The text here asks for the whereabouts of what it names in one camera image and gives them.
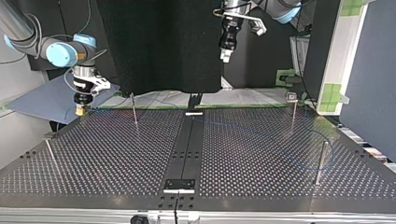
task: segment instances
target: white cable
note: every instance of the white cable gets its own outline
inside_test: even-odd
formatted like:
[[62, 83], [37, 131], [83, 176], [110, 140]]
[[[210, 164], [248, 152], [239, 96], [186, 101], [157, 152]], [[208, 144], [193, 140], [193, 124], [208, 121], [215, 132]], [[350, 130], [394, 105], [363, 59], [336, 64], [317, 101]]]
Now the white cable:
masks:
[[73, 69], [73, 66], [70, 67], [69, 69], [67, 69], [66, 72], [64, 73], [64, 82], [67, 84], [67, 86], [68, 86], [72, 91], [78, 92], [78, 93], [80, 93], [80, 94], [84, 94], [84, 95], [92, 94], [91, 92], [90, 92], [90, 93], [87, 93], [87, 92], [78, 91], [78, 90], [74, 89], [74, 88], [72, 87], [72, 85], [70, 85], [70, 83], [67, 81], [67, 74], [69, 74], [69, 72], [70, 72], [72, 69]]
[[38, 19], [37, 16], [31, 14], [31, 13], [27, 13], [26, 16], [28, 17], [32, 17], [33, 19], [35, 19], [37, 26], [38, 26], [38, 34], [36, 34], [36, 36], [38, 35], [38, 47], [37, 47], [37, 54], [35, 55], [35, 59], [39, 59], [40, 58], [40, 53], [41, 53], [41, 49], [42, 49], [42, 42], [43, 42], [43, 30], [41, 28], [41, 23], [40, 20]]
[[106, 52], [107, 52], [107, 49], [102, 49], [102, 50], [100, 50], [99, 52], [97, 52], [97, 53], [95, 54], [95, 56], [93, 56], [93, 57], [92, 57], [91, 59], [89, 59], [87, 62], [99, 58], [100, 56], [104, 55]]
[[32, 43], [30, 43], [29, 45], [26, 45], [26, 46], [18, 45], [18, 44], [15, 44], [14, 42], [12, 42], [13, 46], [15, 46], [17, 48], [21, 48], [21, 49], [29, 49], [32, 46], [34, 46], [35, 43], [37, 42], [37, 33], [38, 33], [37, 25], [35, 24], [35, 22], [33, 21], [33, 19], [30, 16], [27, 16], [27, 14], [26, 14], [26, 17], [27, 17], [27, 19], [29, 19], [29, 21], [32, 22], [33, 26], [35, 27], [35, 40], [32, 41]]
[[88, 27], [88, 25], [90, 24], [90, 21], [91, 21], [91, 16], [92, 16], [91, 0], [88, 0], [88, 19], [87, 19], [87, 22], [85, 23], [84, 27], [82, 27], [82, 29], [78, 31], [78, 34], [83, 32]]

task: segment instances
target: metal rod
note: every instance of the metal rod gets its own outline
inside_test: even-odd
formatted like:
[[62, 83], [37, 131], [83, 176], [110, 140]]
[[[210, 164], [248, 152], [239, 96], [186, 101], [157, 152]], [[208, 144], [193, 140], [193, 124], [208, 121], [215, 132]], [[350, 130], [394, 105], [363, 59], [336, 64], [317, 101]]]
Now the metal rod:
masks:
[[0, 0], [0, 29], [16, 41], [27, 40], [35, 34], [34, 25], [12, 0]]
[[315, 178], [315, 185], [319, 184], [319, 180], [320, 180], [320, 176], [321, 176], [321, 172], [322, 172], [323, 164], [324, 164], [324, 158], [326, 155], [327, 145], [329, 145], [329, 143], [327, 141], [324, 141], [322, 144], [322, 150], [321, 150], [321, 154], [320, 154], [320, 158], [319, 158], [317, 177]]
[[49, 154], [50, 154], [50, 156], [52, 157], [53, 160], [55, 160], [55, 155], [53, 154], [53, 152], [52, 152], [52, 147], [50, 146], [50, 140], [47, 140], [47, 139], [46, 139], [46, 144], [47, 144], [47, 147], [48, 147], [48, 149], [49, 149]]
[[296, 119], [297, 103], [298, 103], [298, 101], [296, 101], [296, 102], [294, 103], [293, 123], [294, 123], [294, 121], [295, 121], [295, 119]]
[[137, 115], [136, 115], [136, 110], [134, 108], [134, 93], [131, 93], [131, 103], [132, 103], [132, 109], [134, 110], [134, 123], [137, 123]]

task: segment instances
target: cable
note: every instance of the cable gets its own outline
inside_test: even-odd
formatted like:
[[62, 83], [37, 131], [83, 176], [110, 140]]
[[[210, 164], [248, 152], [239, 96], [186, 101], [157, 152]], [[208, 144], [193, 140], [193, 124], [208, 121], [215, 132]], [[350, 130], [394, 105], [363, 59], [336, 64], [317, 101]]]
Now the cable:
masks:
[[81, 32], [83, 32], [88, 27], [88, 25], [91, 22], [91, 16], [92, 16], [91, 0], [88, 0], [88, 19], [87, 19], [87, 22], [85, 23], [85, 25], [81, 28], [81, 30], [79, 30], [77, 32], [77, 34], [80, 34]]
[[307, 0], [304, 3], [301, 3], [300, 5], [296, 6], [296, 5], [291, 5], [289, 3], [286, 3], [285, 0], [277, 0], [278, 3], [280, 3], [282, 6], [284, 7], [288, 7], [288, 8], [296, 8], [296, 7], [303, 7], [306, 6], [307, 4], [309, 4], [312, 0]]
[[[299, 13], [299, 15], [298, 15], [298, 19], [297, 19], [297, 25], [296, 25], [296, 30], [297, 30], [297, 32], [298, 32], [298, 25], [299, 25], [299, 23], [300, 23], [300, 18], [301, 18], [301, 13], [302, 13], [302, 10], [300, 10], [300, 13]], [[305, 92], [306, 92], [306, 94], [307, 94], [307, 96], [308, 96], [308, 98], [309, 98], [309, 100], [311, 101], [311, 103], [312, 103], [312, 105], [314, 106], [314, 108], [315, 108], [315, 110], [317, 110], [318, 108], [317, 108], [317, 106], [314, 104], [314, 101], [313, 101], [313, 99], [312, 99], [312, 96], [311, 96], [311, 94], [309, 93], [309, 91], [308, 91], [308, 88], [306, 87], [306, 84], [305, 84], [305, 81], [304, 81], [304, 78], [303, 78], [303, 72], [302, 72], [302, 70], [301, 70], [301, 66], [300, 66], [300, 63], [298, 62], [298, 55], [299, 55], [299, 52], [298, 52], [298, 46], [297, 46], [297, 35], [295, 36], [295, 48], [296, 48], [296, 55], [297, 55], [297, 65], [298, 65], [298, 70], [299, 70], [299, 77], [301, 78], [301, 81], [303, 82], [303, 86], [304, 86], [304, 89], [305, 89]]]
[[31, 14], [31, 13], [27, 13], [26, 16], [28, 16], [28, 18], [31, 17], [31, 18], [35, 19], [35, 22], [37, 23], [37, 26], [38, 26], [38, 33], [36, 33], [36, 35], [38, 35], [38, 45], [36, 46], [37, 47], [37, 49], [36, 49], [37, 54], [35, 55], [35, 59], [38, 59], [38, 58], [40, 58], [41, 49], [43, 47], [42, 46], [43, 30], [41, 28], [40, 20], [38, 19], [37, 16], [35, 16], [35, 15]]
[[[154, 101], [157, 101], [157, 102], [160, 102], [160, 103], [163, 103], [163, 104], [166, 104], [166, 105], [172, 105], [172, 106], [174, 106], [176, 109], [181, 110], [181, 109], [180, 109], [177, 105], [175, 105], [175, 104], [167, 103], [167, 102], [160, 101], [160, 100], [157, 100], [157, 99], [153, 99], [153, 100], [154, 100]], [[306, 118], [307, 118], [307, 116], [306, 116], [306, 115], [307, 115], [306, 106], [304, 107], [304, 110], [305, 110], [305, 112], [304, 112], [304, 118], [306, 119]], [[236, 126], [236, 127], [240, 127], [241, 129], [244, 129], [244, 130], [249, 130], [250, 132], [252, 131], [252, 129], [249, 129], [249, 128], [244, 127], [244, 126], [242, 126], [242, 125], [239, 125], [239, 124], [237, 124], [237, 123], [221, 123], [221, 122], [215, 122], [215, 121], [210, 121], [210, 120], [206, 121], [206, 120], [201, 120], [201, 119], [196, 119], [196, 118], [191, 118], [191, 119], [196, 120], [196, 121], [198, 121], [198, 122], [209, 123], [209, 124], [215, 124], [215, 125], [219, 125], [219, 126], [234, 126], [234, 127]], [[286, 150], [286, 149], [283, 150], [283, 151], [285, 152], [285, 153], [284, 153], [284, 156], [285, 156], [286, 158], [288, 158], [292, 163], [295, 163], [297, 166], [299, 166], [299, 167], [301, 167], [301, 168], [304, 168], [304, 169], [306, 169], [306, 170], [309, 170], [309, 171], [325, 171], [325, 170], [331, 168], [331, 167], [333, 166], [333, 162], [334, 162], [334, 157], [335, 157], [335, 156], [334, 156], [334, 151], [335, 151], [335, 150], [334, 150], [334, 147], [333, 147], [332, 142], [330, 141], [330, 139], [329, 139], [328, 137], [326, 137], [323, 133], [320, 133], [320, 132], [318, 132], [318, 131], [315, 131], [315, 130], [312, 130], [312, 129], [307, 128], [304, 122], [303, 122], [303, 127], [304, 127], [308, 132], [311, 132], [311, 133], [315, 133], [315, 134], [320, 135], [321, 137], [323, 137], [323, 138], [328, 142], [329, 147], [330, 147], [331, 150], [332, 150], [331, 162], [330, 162], [327, 166], [325, 166], [325, 167], [323, 167], [323, 168], [321, 168], [321, 169], [318, 169], [318, 168], [316, 168], [316, 167], [309, 167], [309, 166], [305, 165], [304, 163], [297, 162], [297, 160], [296, 160], [295, 158], [293, 158], [293, 157], [290, 155], [290, 153], [287, 153], [287, 152], [289, 152], [289, 151]], [[253, 133], [255, 133], [255, 134], [259, 135], [259, 136], [262, 136], [262, 133], [261, 133], [261, 132], [258, 132], [258, 131], [254, 131], [254, 130], [253, 130]], [[271, 139], [272, 142], [274, 142], [274, 144], [277, 145], [277, 147], [283, 148], [283, 147], [275, 140], [275, 138], [273, 138], [273, 137], [271, 137], [271, 136], [269, 136], [269, 138]]]
[[17, 63], [17, 62], [21, 61], [22, 59], [24, 59], [25, 57], [26, 57], [26, 54], [23, 54], [23, 56], [17, 60], [9, 61], [9, 62], [2, 62], [0, 64]]
[[100, 51], [98, 51], [95, 56], [93, 56], [91, 59], [89, 59], [87, 62], [95, 60], [97, 58], [99, 58], [100, 56], [104, 55], [107, 52], [107, 49], [102, 49]]
[[18, 44], [16, 44], [16, 43], [14, 43], [13, 41], [11, 41], [11, 43], [12, 43], [12, 45], [13, 46], [16, 46], [16, 47], [18, 47], [18, 48], [21, 48], [21, 49], [29, 49], [29, 48], [31, 48], [32, 46], [34, 46], [35, 45], [35, 43], [37, 42], [37, 37], [38, 37], [38, 28], [37, 28], [37, 25], [35, 24], [35, 21], [32, 19], [32, 17], [31, 16], [28, 16], [28, 14], [25, 14], [26, 15], [26, 17], [27, 17], [27, 19], [33, 24], [33, 26], [35, 27], [35, 40], [34, 41], [32, 41], [32, 43], [30, 43], [29, 45], [26, 45], [26, 46], [23, 46], [23, 45], [18, 45]]
[[268, 1], [269, 0], [265, 0], [265, 6], [264, 6], [264, 12], [267, 12], [267, 8], [268, 8]]
[[80, 93], [80, 94], [84, 94], [84, 95], [89, 95], [89, 94], [91, 94], [90, 92], [78, 91], [78, 90], [76, 90], [74, 87], [72, 87], [72, 85], [70, 85], [70, 83], [67, 81], [67, 74], [69, 74], [70, 71], [71, 71], [72, 69], [73, 69], [73, 66], [70, 67], [69, 69], [67, 69], [66, 72], [64, 72], [64, 82], [67, 84], [67, 86], [68, 86], [72, 91], [78, 92], [78, 93]]

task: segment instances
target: white wall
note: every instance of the white wall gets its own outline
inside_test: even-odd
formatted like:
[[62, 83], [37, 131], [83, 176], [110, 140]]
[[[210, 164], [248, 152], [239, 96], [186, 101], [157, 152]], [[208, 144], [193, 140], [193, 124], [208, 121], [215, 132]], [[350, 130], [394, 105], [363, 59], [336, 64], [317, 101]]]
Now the white wall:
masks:
[[[1, 30], [0, 37], [0, 63], [19, 59], [22, 54], [4, 43]], [[27, 58], [17, 63], [0, 64], [0, 106], [44, 84], [46, 78], [46, 73], [30, 70]], [[43, 134], [49, 131], [47, 120], [0, 107], [0, 169], [38, 145]]]

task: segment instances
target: green tape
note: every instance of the green tape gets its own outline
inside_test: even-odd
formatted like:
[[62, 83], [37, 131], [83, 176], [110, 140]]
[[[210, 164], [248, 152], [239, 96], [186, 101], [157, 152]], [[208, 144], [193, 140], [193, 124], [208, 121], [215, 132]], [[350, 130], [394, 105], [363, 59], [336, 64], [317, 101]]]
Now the green tape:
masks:
[[9, 102], [5, 102], [2, 105], [0, 105], [0, 111], [2, 110], [8, 110], [7, 105], [9, 104]]
[[341, 101], [341, 84], [326, 83], [321, 95], [319, 111], [335, 112], [335, 109]]
[[282, 76], [294, 77], [295, 76], [294, 69], [277, 70], [277, 72], [276, 72], [276, 83], [275, 83], [275, 85], [277, 87], [292, 87], [293, 84], [287, 84], [286, 82], [280, 80], [280, 77], [282, 77]]
[[363, 5], [363, 0], [344, 0], [340, 16], [359, 16]]

